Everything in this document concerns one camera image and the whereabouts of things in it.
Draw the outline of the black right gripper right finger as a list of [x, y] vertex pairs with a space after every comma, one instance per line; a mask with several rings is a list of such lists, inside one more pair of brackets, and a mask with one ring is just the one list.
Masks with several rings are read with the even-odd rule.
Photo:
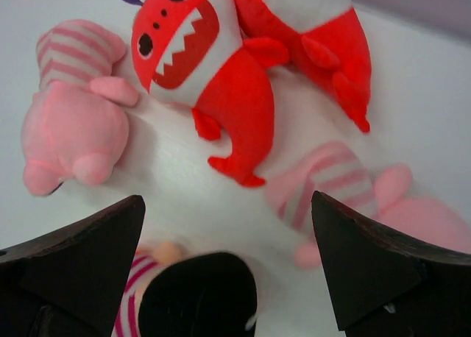
[[319, 191], [311, 205], [346, 336], [470, 335], [470, 255], [413, 238]]

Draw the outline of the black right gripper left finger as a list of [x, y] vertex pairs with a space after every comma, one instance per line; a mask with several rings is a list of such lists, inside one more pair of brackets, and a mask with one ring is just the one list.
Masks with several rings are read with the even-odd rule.
[[132, 195], [1, 250], [2, 336], [110, 336], [146, 205]]

